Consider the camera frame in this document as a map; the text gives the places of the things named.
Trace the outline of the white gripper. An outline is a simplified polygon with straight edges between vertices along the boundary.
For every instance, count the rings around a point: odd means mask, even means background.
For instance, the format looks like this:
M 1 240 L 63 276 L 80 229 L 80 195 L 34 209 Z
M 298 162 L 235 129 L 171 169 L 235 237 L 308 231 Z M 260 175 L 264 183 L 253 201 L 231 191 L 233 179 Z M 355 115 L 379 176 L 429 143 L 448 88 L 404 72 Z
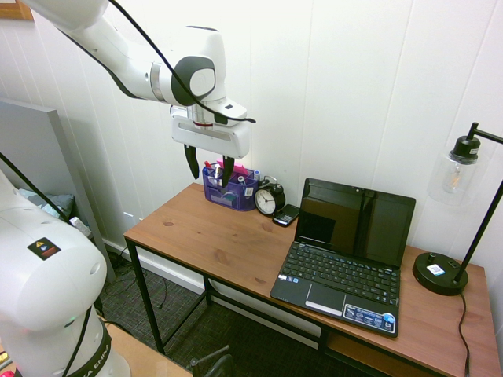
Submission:
M 171 136 L 184 144 L 185 159 L 192 176 L 197 179 L 196 148 L 223 155 L 222 187 L 225 188 L 233 174 L 234 158 L 242 159 L 250 150 L 251 131 L 245 122 L 233 126 L 214 124 L 212 127 L 196 126 L 187 117 L 184 108 L 171 110 Z

